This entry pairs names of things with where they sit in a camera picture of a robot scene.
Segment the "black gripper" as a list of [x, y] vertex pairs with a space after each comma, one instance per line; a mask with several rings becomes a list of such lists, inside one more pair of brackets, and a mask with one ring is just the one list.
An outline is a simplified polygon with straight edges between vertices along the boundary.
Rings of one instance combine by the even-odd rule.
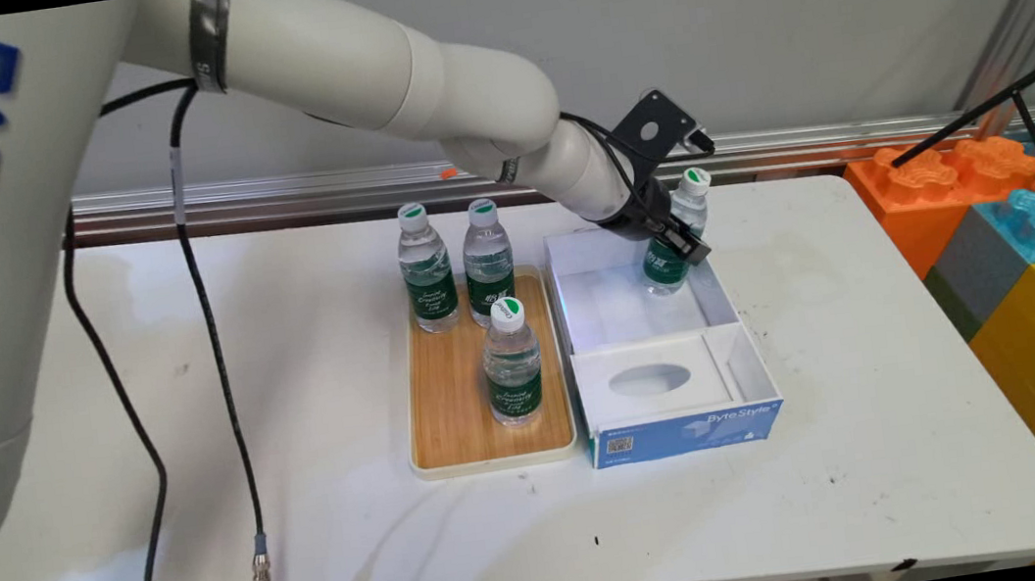
[[610, 233], [624, 240], [655, 238], [656, 245], [662, 249], [660, 256], [675, 259], [679, 265], [698, 265], [712, 251], [686, 220], [670, 212], [669, 191], [657, 178], [635, 183], [632, 196], [608, 219], [608, 225]]

